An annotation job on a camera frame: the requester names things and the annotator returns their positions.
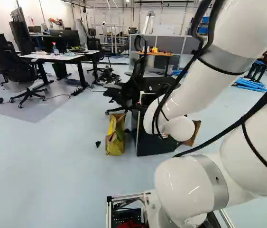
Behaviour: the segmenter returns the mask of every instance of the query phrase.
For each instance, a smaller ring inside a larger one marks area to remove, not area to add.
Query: white robotic arm
[[[238,78],[208,65],[239,74],[266,49],[267,1],[227,1],[209,51],[196,60],[184,83],[164,104],[162,110],[169,121],[159,114],[160,131],[179,141],[189,139],[194,127],[184,115],[205,108]],[[148,133],[152,133],[157,105],[154,101],[145,114],[144,128]],[[267,196],[267,166],[253,152],[242,127],[227,135],[220,153],[172,158],[159,165],[155,186],[162,205],[160,213],[171,221],[164,222],[159,216],[160,228],[197,227],[209,211]],[[249,118],[245,127],[252,144],[267,162],[267,105]]]

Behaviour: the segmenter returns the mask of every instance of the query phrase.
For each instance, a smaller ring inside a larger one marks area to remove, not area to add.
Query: white desk
[[[43,78],[45,85],[53,82],[53,80],[48,81],[48,78],[44,70],[43,62],[60,63],[60,64],[76,64],[78,68],[78,73],[80,76],[81,86],[87,87],[88,83],[85,80],[82,63],[81,63],[82,57],[84,56],[85,55],[81,55],[81,54],[75,54],[74,56],[64,56],[64,55],[55,56],[54,54],[50,54],[50,55],[29,54],[29,55],[20,56],[20,57],[28,58],[28,59],[34,59],[34,58],[38,59],[37,61],[38,69],[41,73],[41,76]]]
[[[95,54],[95,53],[100,52],[100,51],[96,51],[96,50],[95,50],[95,51],[88,50],[87,53],[84,53],[83,50],[79,50],[79,49],[71,49],[70,51],[71,51],[72,53],[79,54],[79,55],[93,55],[93,54]]]
[[[55,56],[53,54],[50,54],[50,55],[29,54],[29,55],[21,56],[21,58],[38,58],[38,59],[43,59],[43,60],[70,61],[76,58],[81,58],[83,56],[84,55],[81,55],[81,54],[79,55],[75,54],[75,56],[64,56],[64,55]]]

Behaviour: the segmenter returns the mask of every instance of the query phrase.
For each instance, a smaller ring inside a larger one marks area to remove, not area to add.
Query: yellow bag
[[[110,114],[110,124],[106,136],[106,154],[121,155],[125,146],[125,118],[126,114]]]

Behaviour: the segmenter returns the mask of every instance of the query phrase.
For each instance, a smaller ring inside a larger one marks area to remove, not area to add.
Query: blue pipe
[[[247,86],[247,87],[250,87],[250,88],[254,88],[254,89],[257,89],[258,88],[258,86],[252,85],[252,84],[247,83],[247,82],[244,82],[242,80],[237,80],[236,83],[241,84],[241,85],[244,85],[244,86]]]
[[[256,85],[265,86],[265,85],[264,85],[263,83],[261,83],[261,82],[254,82],[254,81],[246,80],[246,79],[244,79],[244,78],[242,78],[242,77],[239,77],[238,80],[243,80],[243,81],[246,81],[246,82],[251,82],[251,83],[256,84]]]
[[[254,88],[254,86],[255,86],[255,87],[258,88],[258,89],[263,89],[263,90],[266,90],[266,91],[267,91],[267,89],[266,89],[264,86],[260,86],[260,85],[258,85],[258,84],[255,84],[255,83],[251,82],[251,81],[238,79],[238,80],[237,80],[237,83],[240,84],[240,82],[245,83],[244,85],[249,84],[250,87],[252,87],[252,88]]]
[[[257,91],[257,92],[265,92],[265,90],[262,90],[262,89],[255,89],[255,88],[241,86],[241,85],[238,85],[237,88],[248,89],[248,90],[253,90],[253,91]]]

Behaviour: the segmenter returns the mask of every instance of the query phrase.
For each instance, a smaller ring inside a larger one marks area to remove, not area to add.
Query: wooden table
[[[144,52],[139,51],[138,55],[141,57],[141,55],[144,55]],[[167,61],[166,61],[166,70],[165,70],[165,77],[167,76],[167,71],[168,71],[168,65],[169,65],[169,60],[170,57],[173,56],[173,54],[171,52],[165,53],[165,52],[157,52],[157,53],[152,53],[152,52],[147,52],[148,56],[163,56],[166,57]]]

